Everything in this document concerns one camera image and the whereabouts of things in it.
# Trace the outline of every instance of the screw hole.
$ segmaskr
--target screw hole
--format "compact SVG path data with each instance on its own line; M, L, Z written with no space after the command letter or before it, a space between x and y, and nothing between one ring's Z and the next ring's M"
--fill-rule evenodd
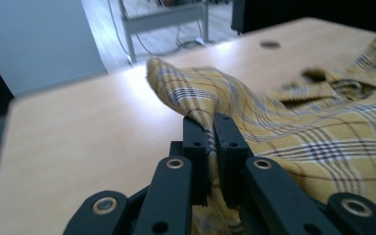
M350 213L361 217L369 217L372 215L372 210L366 204L353 200L353 199L344 199L342 201L342 206Z
M166 166L169 168L181 168L184 165L184 162L179 159L171 159L166 162Z
M308 234L311 235L320 235L322 234L322 231L314 224L307 223L304 225L304 229Z
M261 169L270 169L271 168L271 163L265 160L256 160L255 161L255 166Z
M96 214L106 214L112 212L118 206L118 201L112 197L105 197L97 200L93 204L92 210Z
M164 234L168 230L167 223L165 222L156 222L154 226L152 226L152 232L155 234Z

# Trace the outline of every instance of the checkered cloth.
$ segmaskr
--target checkered cloth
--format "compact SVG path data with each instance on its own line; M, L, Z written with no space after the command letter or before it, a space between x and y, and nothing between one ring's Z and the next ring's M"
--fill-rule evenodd
M277 161L312 198L351 192L376 203L376 39L345 70L306 70L269 95L214 68L177 69L148 62L148 80L176 112L200 123L214 149L213 114L231 116L256 156ZM242 233L238 210L219 189L215 151L209 156L211 205L195 209L198 234ZM226 227L211 224L222 218Z

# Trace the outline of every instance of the floor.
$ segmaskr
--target floor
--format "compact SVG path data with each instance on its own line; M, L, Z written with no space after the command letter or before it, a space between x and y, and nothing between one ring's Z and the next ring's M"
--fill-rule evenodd
M118 1L82 0L82 3L107 71L135 66L130 65L127 60L127 45L124 41ZM159 7L156 0L123 0L123 3L130 18L171 9ZM237 37L237 32L231 29L231 16L232 2L209 3L211 44ZM184 53L199 47L195 41L200 37L201 30L200 23L192 22L138 33L132 37L137 55L136 65L143 65L152 56Z
M134 67L135 64L131 65L127 60L126 44L121 42L122 45L120 45L124 35L119 17L118 1L111 0L109 4L109 0L82 0L82 3L100 56L108 72ZM167 10L164 7L158 7L155 0L124 0L124 4L131 17ZM220 1L219 4L215 4L213 1L209 3L209 39L211 44L237 37L237 32L230 27L231 10L231 2L228 4L223 1ZM133 37L138 60L136 65L143 65L152 56L168 56L194 50L200 47L195 43L200 35L199 23L186 23L140 33L137 37ZM5 118L5 116L0 117L0 138Z

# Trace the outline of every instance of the table surface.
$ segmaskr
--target table surface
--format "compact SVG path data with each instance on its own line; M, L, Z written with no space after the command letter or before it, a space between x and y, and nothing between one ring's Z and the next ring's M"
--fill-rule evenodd
M305 68L341 69L375 33L301 19L164 58L213 66L267 92ZM280 48L264 49L264 41ZM182 116L163 105L141 66L14 101L0 147L0 235L62 234L81 203L103 190L131 196L147 186Z

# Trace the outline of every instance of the wooden table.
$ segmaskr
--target wooden table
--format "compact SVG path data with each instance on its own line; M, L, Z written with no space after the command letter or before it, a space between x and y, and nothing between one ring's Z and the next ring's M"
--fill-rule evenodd
M266 92L314 66L343 68L375 33L302 19L165 58L214 66ZM274 40L278 49L260 43ZM0 148L0 235L61 234L89 196L130 196L150 183L182 116L163 105L139 67L12 103Z

